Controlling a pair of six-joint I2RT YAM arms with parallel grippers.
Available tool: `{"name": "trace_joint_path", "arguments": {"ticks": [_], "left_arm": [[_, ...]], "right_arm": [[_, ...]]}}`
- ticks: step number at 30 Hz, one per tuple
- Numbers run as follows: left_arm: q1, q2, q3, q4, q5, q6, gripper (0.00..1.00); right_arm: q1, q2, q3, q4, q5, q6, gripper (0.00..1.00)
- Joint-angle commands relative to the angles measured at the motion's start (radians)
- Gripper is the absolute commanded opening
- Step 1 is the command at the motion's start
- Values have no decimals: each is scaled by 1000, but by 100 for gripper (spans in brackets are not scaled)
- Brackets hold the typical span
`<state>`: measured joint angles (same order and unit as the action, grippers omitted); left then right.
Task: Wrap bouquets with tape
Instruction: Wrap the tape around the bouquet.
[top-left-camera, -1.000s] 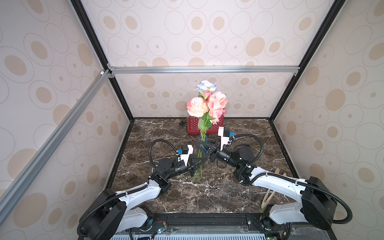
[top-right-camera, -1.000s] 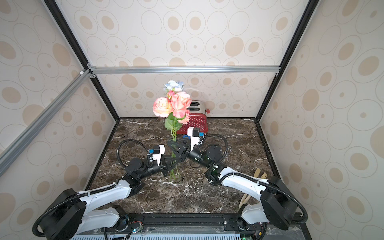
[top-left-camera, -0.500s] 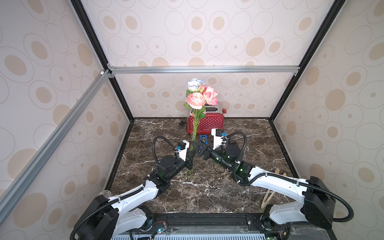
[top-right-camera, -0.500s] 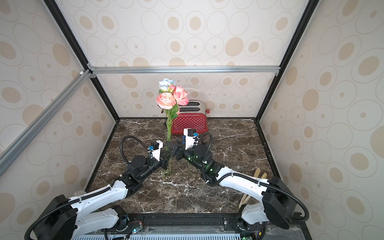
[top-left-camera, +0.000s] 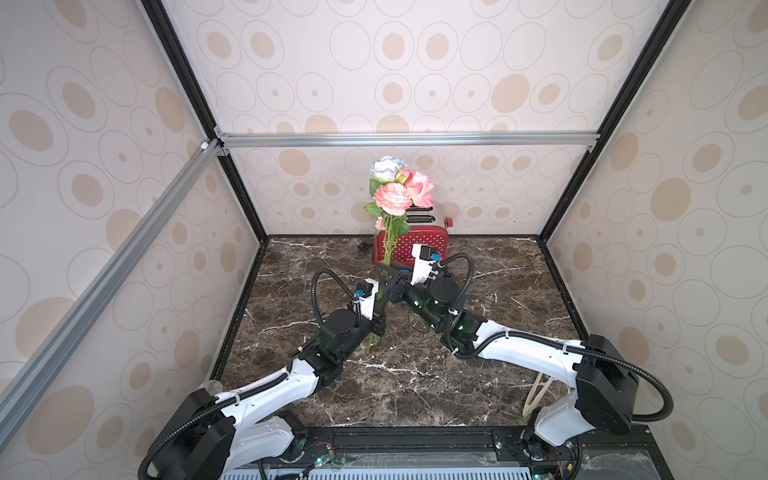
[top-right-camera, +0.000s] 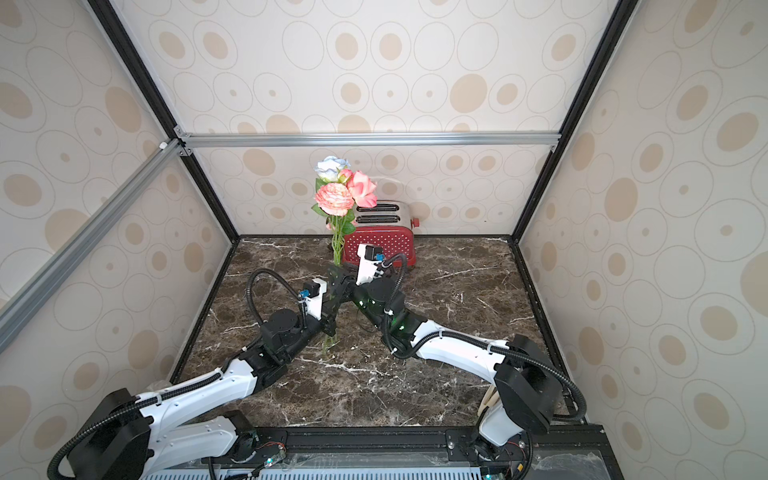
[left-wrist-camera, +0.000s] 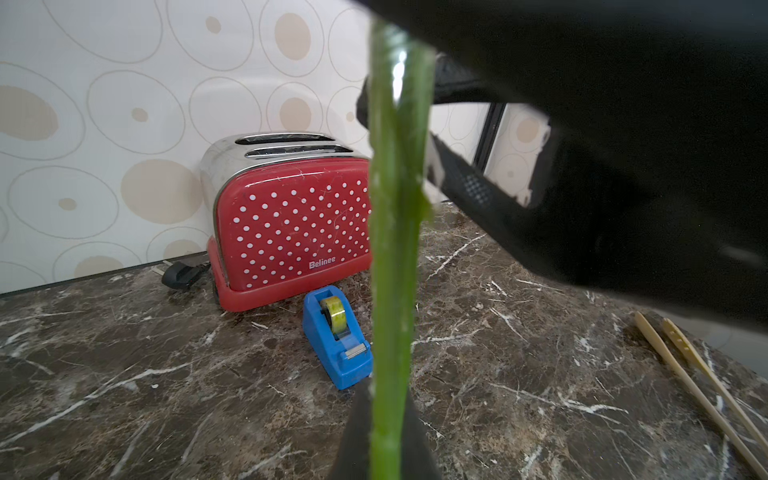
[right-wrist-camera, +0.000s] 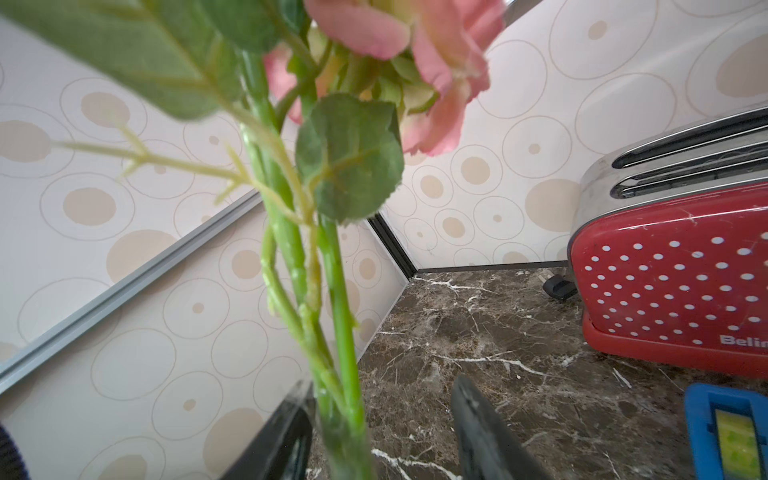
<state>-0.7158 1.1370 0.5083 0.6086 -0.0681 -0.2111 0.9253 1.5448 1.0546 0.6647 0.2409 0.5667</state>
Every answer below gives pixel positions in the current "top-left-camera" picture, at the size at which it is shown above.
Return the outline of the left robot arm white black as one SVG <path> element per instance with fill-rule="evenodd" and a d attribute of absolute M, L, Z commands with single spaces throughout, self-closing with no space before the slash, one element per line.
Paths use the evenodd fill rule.
<path fill-rule="evenodd" d="M 218 394 L 201 387 L 176 410 L 140 462 L 140 479 L 218 479 L 264 458 L 300 452 L 303 426 L 285 407 L 328 387 L 371 333 L 381 333 L 386 297 L 359 283 L 351 304 L 334 311 L 286 365 Z"/>

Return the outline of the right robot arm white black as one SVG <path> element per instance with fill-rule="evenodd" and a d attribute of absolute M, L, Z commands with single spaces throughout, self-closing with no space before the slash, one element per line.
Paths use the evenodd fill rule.
<path fill-rule="evenodd" d="M 529 461 L 546 460 L 582 434 L 626 435 L 636 423 L 659 422 L 673 412 L 666 385 L 624 360 L 605 337 L 557 340 L 473 314 L 463 307 L 467 288 L 442 275 L 437 265 L 416 273 L 378 264 L 377 273 L 385 300 L 406 304 L 456 358 L 513 364 L 568 387 L 564 398 L 532 410 L 516 445 Z"/>

